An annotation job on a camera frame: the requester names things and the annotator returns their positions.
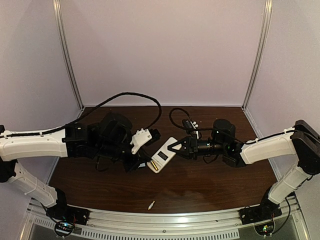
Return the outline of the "gold AAA battery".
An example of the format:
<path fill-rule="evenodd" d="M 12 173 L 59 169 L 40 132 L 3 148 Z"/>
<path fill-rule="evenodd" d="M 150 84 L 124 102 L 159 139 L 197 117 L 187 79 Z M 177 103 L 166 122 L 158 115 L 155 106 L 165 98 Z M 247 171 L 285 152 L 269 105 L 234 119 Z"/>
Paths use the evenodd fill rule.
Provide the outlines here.
<path fill-rule="evenodd" d="M 148 163 L 148 166 L 154 173 L 159 173 L 161 170 L 153 160 Z"/>

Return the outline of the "white red remote control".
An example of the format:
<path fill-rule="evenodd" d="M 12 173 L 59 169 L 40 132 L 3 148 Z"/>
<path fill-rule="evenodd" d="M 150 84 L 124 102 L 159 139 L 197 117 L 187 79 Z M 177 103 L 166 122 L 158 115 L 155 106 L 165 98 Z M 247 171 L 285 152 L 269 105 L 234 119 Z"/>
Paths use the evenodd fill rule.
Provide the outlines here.
<path fill-rule="evenodd" d="M 176 155 L 175 152 L 172 152 L 167 149 L 168 145 L 169 145 L 169 139 L 158 149 L 158 151 L 151 157 L 151 160 L 150 160 L 150 161 L 154 161 L 158 165 L 158 167 L 160 168 L 160 171 Z"/>

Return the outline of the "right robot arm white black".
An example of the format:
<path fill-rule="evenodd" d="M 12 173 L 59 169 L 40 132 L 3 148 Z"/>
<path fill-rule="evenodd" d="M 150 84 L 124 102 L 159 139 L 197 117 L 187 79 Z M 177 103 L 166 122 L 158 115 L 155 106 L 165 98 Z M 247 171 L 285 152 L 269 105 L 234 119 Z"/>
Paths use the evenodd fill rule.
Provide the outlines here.
<path fill-rule="evenodd" d="M 247 142 L 236 139 L 236 127 L 226 119 L 213 122 L 211 137 L 207 140 L 197 139 L 196 128 L 188 121 L 183 129 L 189 135 L 170 144 L 167 149 L 185 159 L 222 156 L 228 166 L 241 168 L 270 158 L 297 156 L 297 162 L 266 190 L 258 206 L 240 210 L 244 224 L 254 218 L 266 221 L 279 216 L 280 203 L 305 181 L 320 173 L 320 135 L 304 120 L 296 121 L 293 127 L 282 132 Z"/>

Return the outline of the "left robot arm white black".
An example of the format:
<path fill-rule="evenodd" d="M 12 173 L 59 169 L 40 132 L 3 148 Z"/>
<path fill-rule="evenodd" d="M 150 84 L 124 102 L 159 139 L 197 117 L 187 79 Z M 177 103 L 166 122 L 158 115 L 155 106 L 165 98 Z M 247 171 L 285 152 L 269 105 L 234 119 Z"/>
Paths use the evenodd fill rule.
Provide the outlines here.
<path fill-rule="evenodd" d="M 14 184 L 25 195 L 39 201 L 50 217 L 67 222 L 72 211 L 65 193 L 39 181 L 21 163 L 21 158 L 107 158 L 121 161 L 126 172 L 147 159 L 142 151 L 158 134 L 142 128 L 132 133 L 132 123 L 123 115 L 108 113 L 101 122 L 83 125 L 71 123 L 62 128 L 38 132 L 13 132 L 0 128 L 0 181 Z"/>

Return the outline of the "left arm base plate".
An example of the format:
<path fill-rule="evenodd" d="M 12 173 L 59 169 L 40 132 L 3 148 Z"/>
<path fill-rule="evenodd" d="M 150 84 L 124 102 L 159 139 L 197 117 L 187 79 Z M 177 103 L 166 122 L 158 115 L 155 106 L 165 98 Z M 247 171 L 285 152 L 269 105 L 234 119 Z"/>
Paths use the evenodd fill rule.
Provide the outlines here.
<path fill-rule="evenodd" d="M 67 221 L 68 223 L 86 225 L 90 211 L 85 208 L 67 206 L 58 207 L 57 205 L 47 208 L 46 215 L 54 220 Z"/>

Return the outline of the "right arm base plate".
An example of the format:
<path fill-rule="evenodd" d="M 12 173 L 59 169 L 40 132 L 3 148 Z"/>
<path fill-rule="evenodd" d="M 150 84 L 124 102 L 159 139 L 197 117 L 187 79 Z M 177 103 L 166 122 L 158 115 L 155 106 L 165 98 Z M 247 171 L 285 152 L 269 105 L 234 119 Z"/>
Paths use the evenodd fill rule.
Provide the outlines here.
<path fill-rule="evenodd" d="M 271 220 L 274 217 L 282 215 L 282 211 L 278 205 L 275 208 L 261 204 L 257 206 L 246 206 L 238 212 L 243 225 Z"/>

